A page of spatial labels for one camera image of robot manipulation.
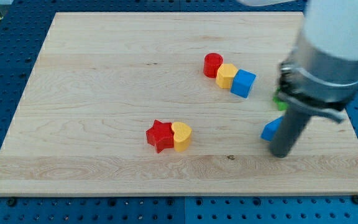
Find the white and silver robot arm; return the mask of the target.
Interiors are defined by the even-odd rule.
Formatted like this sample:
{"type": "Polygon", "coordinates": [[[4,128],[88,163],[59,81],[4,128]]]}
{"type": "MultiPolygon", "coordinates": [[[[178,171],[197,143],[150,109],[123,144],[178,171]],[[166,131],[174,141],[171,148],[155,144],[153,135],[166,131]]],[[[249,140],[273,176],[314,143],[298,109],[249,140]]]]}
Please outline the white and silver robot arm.
{"type": "Polygon", "coordinates": [[[285,120],[322,116],[340,123],[358,88],[358,0],[312,0],[288,57],[278,97],[285,120]]]}

